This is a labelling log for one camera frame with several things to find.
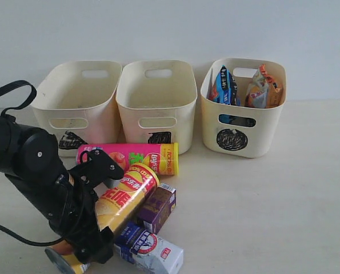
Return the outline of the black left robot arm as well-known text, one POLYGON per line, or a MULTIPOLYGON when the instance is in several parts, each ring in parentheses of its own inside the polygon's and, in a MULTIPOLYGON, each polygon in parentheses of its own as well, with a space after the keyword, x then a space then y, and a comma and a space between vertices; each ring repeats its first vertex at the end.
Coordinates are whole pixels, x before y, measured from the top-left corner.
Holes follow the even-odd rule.
POLYGON ((67 241, 81 263, 104 264, 113 256, 113 231, 98 225, 94 188, 123 178, 123 169, 103 150, 66 169, 53 134, 0 116, 0 172, 67 241))

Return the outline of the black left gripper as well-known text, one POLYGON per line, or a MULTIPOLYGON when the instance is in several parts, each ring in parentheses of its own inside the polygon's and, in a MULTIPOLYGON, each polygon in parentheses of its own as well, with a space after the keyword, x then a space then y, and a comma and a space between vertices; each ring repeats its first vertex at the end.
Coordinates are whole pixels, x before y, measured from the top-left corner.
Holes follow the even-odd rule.
POLYGON ((98 196, 94 188, 107 180, 123 178, 124 170, 104 150, 83 151, 78 168, 55 168, 50 180, 50 228, 59 239, 48 246, 69 245, 81 263, 104 264, 113 256, 114 234, 109 227, 100 231, 95 214, 98 196))

